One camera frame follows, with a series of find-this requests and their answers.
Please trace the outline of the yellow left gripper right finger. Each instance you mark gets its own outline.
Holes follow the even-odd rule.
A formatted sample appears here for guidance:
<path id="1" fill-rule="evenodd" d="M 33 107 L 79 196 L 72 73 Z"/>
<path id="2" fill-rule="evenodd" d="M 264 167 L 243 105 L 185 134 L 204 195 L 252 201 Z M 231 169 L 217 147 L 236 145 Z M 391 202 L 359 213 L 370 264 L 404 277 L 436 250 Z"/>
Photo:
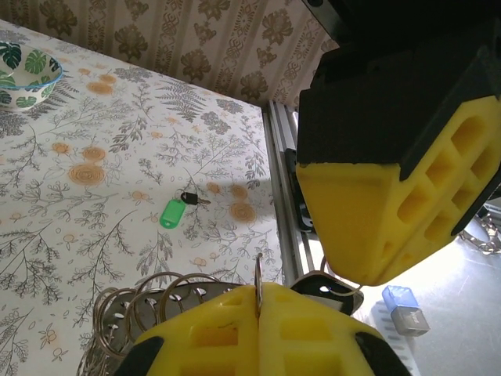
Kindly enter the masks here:
<path id="1" fill-rule="evenodd" d="M 406 375 L 373 327 L 278 285 L 263 285 L 259 375 Z"/>

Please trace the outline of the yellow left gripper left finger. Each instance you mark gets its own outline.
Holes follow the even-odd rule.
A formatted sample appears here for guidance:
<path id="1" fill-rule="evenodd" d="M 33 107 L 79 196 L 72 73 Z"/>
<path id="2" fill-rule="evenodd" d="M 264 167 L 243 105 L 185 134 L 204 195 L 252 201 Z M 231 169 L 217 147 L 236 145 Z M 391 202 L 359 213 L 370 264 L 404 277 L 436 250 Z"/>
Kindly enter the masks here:
<path id="1" fill-rule="evenodd" d="M 238 287 L 141 334 L 122 375 L 257 375 L 255 289 Z"/>

